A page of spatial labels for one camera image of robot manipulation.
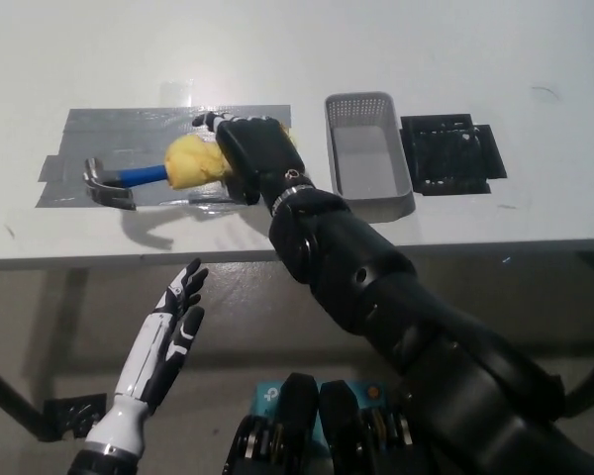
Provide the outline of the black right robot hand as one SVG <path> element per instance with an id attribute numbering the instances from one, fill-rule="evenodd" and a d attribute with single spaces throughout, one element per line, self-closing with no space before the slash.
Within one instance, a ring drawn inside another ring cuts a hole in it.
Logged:
<path id="1" fill-rule="evenodd" d="M 196 116 L 192 125 L 215 135 L 247 204 L 263 201 L 272 208 L 286 190 L 314 186 L 296 146 L 276 119 L 207 112 Z"/>

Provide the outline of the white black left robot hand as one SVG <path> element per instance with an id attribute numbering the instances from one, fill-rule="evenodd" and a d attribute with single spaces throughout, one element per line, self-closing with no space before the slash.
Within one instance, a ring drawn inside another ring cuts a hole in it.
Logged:
<path id="1" fill-rule="evenodd" d="M 195 258 L 169 283 L 135 338 L 116 395 L 143 402 L 152 412 L 162 404 L 204 319 L 200 290 L 207 276 Z"/>

